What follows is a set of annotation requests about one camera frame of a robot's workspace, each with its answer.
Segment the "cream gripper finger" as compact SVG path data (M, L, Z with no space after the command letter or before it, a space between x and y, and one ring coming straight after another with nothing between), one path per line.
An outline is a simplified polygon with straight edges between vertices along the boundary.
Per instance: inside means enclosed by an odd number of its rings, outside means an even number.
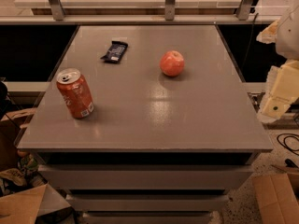
M258 33L256 40L264 44L275 43L277 40L278 21L273 21L260 33Z
M262 123L280 119L299 98L299 62L288 60L280 67L272 66L265 83L265 95L257 118Z

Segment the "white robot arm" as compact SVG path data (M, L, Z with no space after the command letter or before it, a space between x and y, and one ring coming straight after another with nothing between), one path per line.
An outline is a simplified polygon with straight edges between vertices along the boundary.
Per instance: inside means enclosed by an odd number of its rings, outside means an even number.
M278 21L258 34L257 40L274 43L276 53L287 59L280 67L270 68L257 114L262 123L272 123L299 98L299 0L293 0Z

